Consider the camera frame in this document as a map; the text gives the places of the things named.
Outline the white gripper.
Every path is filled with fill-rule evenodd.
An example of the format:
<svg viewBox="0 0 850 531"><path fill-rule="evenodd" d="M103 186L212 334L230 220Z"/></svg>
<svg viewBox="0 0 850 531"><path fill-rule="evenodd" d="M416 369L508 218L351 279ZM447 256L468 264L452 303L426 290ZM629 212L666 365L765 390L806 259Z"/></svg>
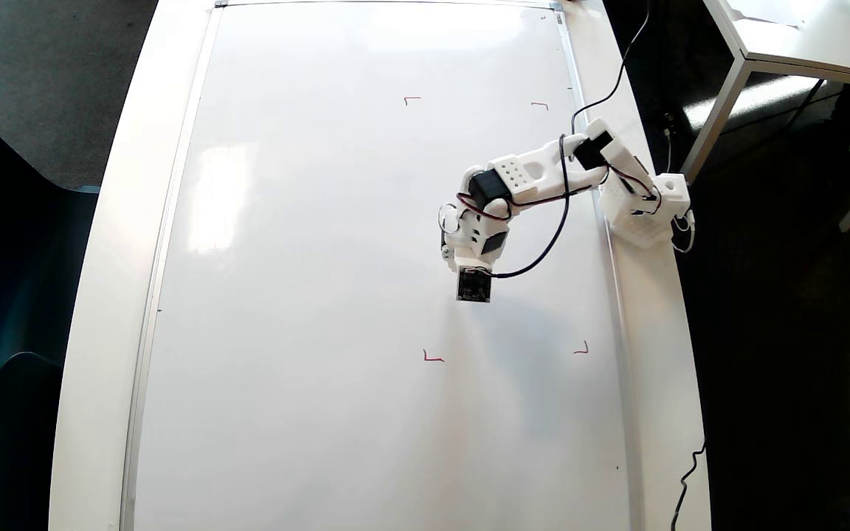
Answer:
<svg viewBox="0 0 850 531"><path fill-rule="evenodd" d="M452 273L462 268L494 270L509 233L509 222L478 214L461 203L441 207L441 257Z"/></svg>

